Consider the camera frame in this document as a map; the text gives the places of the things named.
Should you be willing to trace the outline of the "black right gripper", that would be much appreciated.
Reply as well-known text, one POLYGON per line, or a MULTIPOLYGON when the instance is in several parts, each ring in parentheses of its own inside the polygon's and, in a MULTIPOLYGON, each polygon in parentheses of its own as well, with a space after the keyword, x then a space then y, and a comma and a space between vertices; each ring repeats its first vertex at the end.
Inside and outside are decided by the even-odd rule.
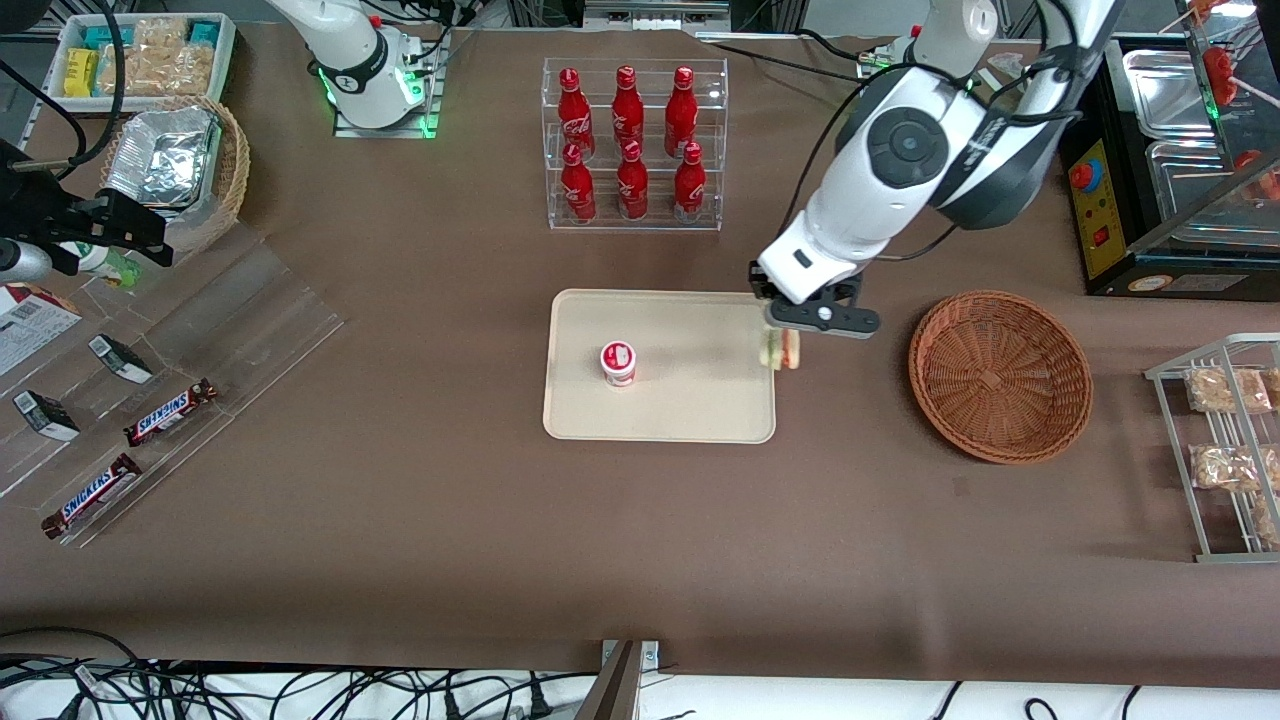
POLYGON ((45 278, 52 272, 77 275, 81 256, 64 243, 84 242, 141 254, 159 266, 173 266, 175 250, 165 242, 166 222, 120 190, 99 190, 92 199, 67 192, 46 170, 12 168, 28 158, 1 141, 1 277, 45 278))

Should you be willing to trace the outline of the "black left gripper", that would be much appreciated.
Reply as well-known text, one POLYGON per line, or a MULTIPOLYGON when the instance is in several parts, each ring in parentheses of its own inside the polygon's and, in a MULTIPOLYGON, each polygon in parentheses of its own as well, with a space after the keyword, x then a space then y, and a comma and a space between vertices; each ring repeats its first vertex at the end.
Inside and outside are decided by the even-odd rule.
POLYGON ((800 307, 814 304, 852 304, 861 292, 861 277, 852 274, 813 290, 803 299, 792 299, 768 275, 759 261, 749 263, 749 284, 755 299, 768 304, 800 307))

